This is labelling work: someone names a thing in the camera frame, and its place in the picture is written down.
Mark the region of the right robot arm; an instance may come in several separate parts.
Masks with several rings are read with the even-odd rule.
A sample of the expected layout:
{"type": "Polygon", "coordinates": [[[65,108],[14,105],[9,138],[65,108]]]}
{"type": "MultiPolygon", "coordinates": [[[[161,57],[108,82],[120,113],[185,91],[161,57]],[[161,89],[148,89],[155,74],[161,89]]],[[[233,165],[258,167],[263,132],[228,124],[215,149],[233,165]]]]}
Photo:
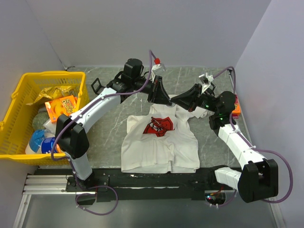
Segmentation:
{"type": "Polygon", "coordinates": [[[209,117],[210,128],[229,147],[241,167],[241,171],[229,167],[218,168],[208,176],[208,185],[219,189],[223,184],[238,191],[242,200],[250,203],[278,195],[278,165],[273,159],[248,145],[239,126],[231,120],[236,95],[224,91],[217,97],[202,92],[195,84],[187,92],[171,98],[171,102],[192,112],[197,107],[213,112],[209,117]]]}

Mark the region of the white Coca-Cola t-shirt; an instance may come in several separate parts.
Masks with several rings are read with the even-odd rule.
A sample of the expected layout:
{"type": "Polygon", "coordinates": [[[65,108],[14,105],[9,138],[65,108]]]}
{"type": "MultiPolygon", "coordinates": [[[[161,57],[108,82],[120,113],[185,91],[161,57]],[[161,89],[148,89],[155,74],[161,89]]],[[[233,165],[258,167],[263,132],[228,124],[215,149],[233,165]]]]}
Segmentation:
{"type": "Polygon", "coordinates": [[[195,173],[200,167],[199,144],[188,120],[207,114],[203,108],[188,112],[178,105],[153,104],[147,115],[130,115],[121,147],[121,171],[195,173]]]}

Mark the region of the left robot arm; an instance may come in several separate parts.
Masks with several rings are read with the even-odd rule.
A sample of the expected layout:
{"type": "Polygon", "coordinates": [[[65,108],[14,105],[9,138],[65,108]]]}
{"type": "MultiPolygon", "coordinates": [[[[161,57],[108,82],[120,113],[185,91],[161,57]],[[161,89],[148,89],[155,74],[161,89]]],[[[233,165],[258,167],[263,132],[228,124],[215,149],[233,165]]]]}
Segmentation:
{"type": "Polygon", "coordinates": [[[94,100],[69,116],[58,117],[55,141],[68,157],[74,178],[82,190],[88,191],[96,185],[86,152],[89,149],[87,133],[99,119],[136,93],[147,94],[148,101],[154,104],[172,104],[161,77],[154,72],[160,68],[164,68],[160,59],[152,57],[148,74],[144,75],[142,61],[130,58],[106,87],[99,86],[94,91],[97,94],[94,100]]]}

